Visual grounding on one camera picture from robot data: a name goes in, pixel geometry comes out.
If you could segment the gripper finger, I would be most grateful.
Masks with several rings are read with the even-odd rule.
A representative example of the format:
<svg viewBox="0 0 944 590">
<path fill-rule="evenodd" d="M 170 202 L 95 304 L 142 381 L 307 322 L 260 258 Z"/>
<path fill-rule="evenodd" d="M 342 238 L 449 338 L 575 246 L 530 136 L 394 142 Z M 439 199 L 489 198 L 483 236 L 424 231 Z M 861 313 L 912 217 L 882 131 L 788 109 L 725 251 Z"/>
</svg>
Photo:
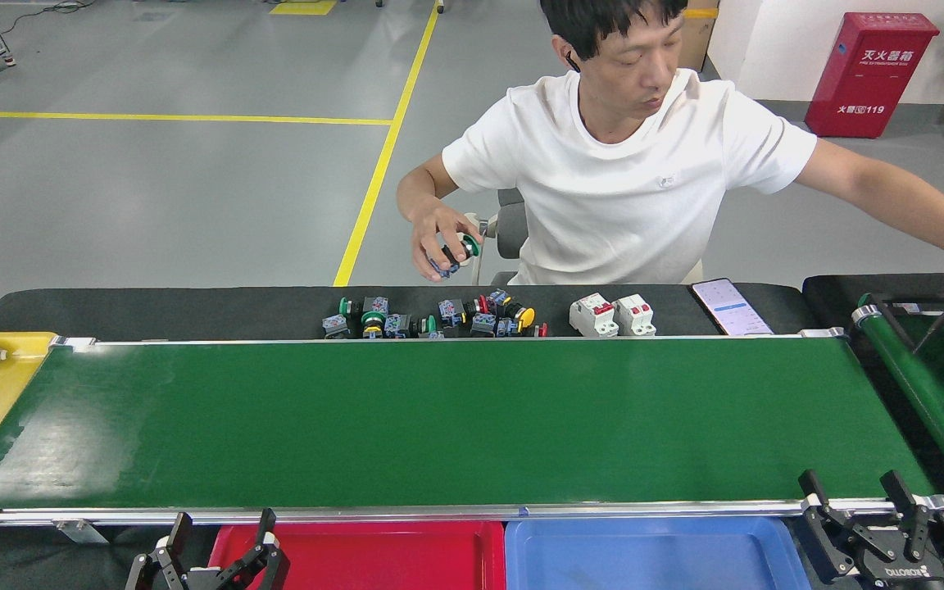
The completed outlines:
<svg viewBox="0 0 944 590">
<path fill-rule="evenodd" d="M 291 561 L 273 533 L 275 524 L 273 509 L 262 509 L 252 548 L 226 568 L 194 568 L 194 589 L 284 589 Z"/>
<path fill-rule="evenodd" d="M 180 512 L 169 537 L 161 538 L 153 552 L 135 557 L 126 582 L 127 589 L 153 589 L 160 574 L 164 575 L 168 589 L 190 589 L 186 580 L 187 569 L 181 564 L 180 557 L 192 527 L 191 516 Z"/>
<path fill-rule="evenodd" d="M 803 512 L 798 520 L 799 545 L 819 576 L 860 574 L 865 554 L 882 561 L 891 560 L 891 550 L 865 526 L 856 523 L 844 511 L 829 504 L 815 470 L 805 470 L 798 478 L 805 494 Z"/>
<path fill-rule="evenodd" d="M 901 515 L 898 528 L 904 537 L 884 574 L 944 574 L 944 508 L 918 499 L 898 471 L 882 475 L 882 487 Z"/>
</svg>

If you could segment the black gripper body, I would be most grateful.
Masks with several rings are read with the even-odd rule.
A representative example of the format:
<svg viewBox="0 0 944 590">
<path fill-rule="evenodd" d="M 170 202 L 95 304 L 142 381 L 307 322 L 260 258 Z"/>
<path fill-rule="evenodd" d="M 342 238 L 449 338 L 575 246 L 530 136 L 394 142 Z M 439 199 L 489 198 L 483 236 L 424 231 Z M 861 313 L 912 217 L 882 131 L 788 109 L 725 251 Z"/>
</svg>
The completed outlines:
<svg viewBox="0 0 944 590">
<path fill-rule="evenodd" d="M 944 567 L 875 563 L 858 566 L 863 589 L 944 589 Z"/>
</svg>

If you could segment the person's right hand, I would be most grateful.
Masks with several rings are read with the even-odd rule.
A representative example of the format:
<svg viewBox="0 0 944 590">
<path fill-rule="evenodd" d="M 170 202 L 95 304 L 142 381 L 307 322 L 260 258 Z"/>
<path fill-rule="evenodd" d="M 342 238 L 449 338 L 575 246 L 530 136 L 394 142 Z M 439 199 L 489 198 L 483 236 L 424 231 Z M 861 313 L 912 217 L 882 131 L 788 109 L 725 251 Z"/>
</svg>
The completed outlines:
<svg viewBox="0 0 944 590">
<path fill-rule="evenodd" d="M 441 283 L 443 277 L 439 270 L 448 269 L 451 264 L 443 254 L 442 245 L 456 261 L 467 258 L 464 236 L 470 236 L 480 245 L 483 236 L 477 225 L 456 209 L 443 204 L 441 199 L 430 197 L 427 201 L 417 202 L 403 210 L 403 216 L 412 224 L 411 249 L 412 262 L 424 279 L 432 283 Z"/>
</svg>

